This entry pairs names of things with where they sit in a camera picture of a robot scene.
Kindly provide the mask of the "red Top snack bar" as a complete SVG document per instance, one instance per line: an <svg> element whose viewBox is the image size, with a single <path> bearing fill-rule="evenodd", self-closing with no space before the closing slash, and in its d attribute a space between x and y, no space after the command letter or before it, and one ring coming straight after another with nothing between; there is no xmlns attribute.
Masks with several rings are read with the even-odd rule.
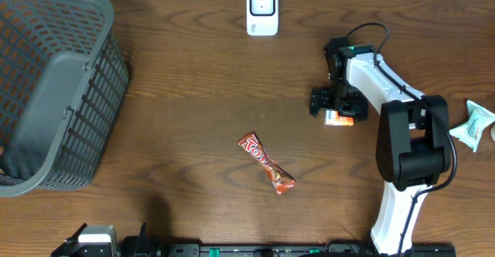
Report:
<svg viewBox="0 0 495 257"><path fill-rule="evenodd" d="M255 132L245 135L237 144L263 166L277 194L283 194L297 184L296 179L268 155Z"/></svg>

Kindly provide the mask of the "orange white snack packet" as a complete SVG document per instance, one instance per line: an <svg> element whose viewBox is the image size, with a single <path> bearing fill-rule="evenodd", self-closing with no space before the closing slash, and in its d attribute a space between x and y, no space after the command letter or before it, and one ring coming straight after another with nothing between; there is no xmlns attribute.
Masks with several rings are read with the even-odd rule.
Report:
<svg viewBox="0 0 495 257"><path fill-rule="evenodd" d="M353 126L353 118L340 116L338 111L325 110L324 125L329 126Z"/></svg>

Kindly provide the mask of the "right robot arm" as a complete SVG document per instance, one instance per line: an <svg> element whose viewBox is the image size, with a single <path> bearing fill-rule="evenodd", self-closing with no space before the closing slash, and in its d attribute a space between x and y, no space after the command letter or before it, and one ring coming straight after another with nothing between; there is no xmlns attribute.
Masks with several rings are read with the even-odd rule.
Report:
<svg viewBox="0 0 495 257"><path fill-rule="evenodd" d="M370 230L372 249L378 255L410 255L422 202L451 167L447 102L410 87L370 44L353 45L339 36L323 53L331 85L312 91L309 113L324 111L327 121L341 123L367 120L369 107L377 111L376 163L384 193Z"/></svg>

